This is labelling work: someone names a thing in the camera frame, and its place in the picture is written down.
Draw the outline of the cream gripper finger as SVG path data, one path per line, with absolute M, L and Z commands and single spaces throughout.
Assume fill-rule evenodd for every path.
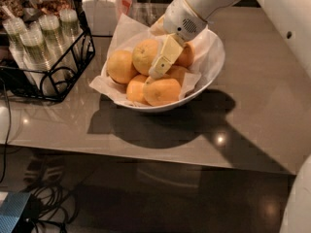
M 164 16 L 161 16 L 151 27 L 150 32 L 155 36 L 166 35 L 167 32 L 163 27 Z
M 177 34 L 166 35 L 159 45 L 149 75 L 155 80 L 162 78 L 181 55 L 184 44 L 184 40 Z

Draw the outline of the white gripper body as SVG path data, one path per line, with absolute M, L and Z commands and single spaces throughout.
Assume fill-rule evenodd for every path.
M 163 28 L 168 34 L 191 41 L 205 29 L 207 12 L 204 0 L 173 0 L 164 13 Z

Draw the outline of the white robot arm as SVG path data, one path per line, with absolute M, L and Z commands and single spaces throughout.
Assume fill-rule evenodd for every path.
M 173 0 L 151 27 L 165 37 L 150 74 L 158 79 L 177 60 L 185 42 L 193 40 L 217 10 L 241 0 Z M 257 0 L 267 17 L 311 75 L 311 0 Z M 311 233 L 311 154 L 295 177 L 284 211 L 280 233 Z

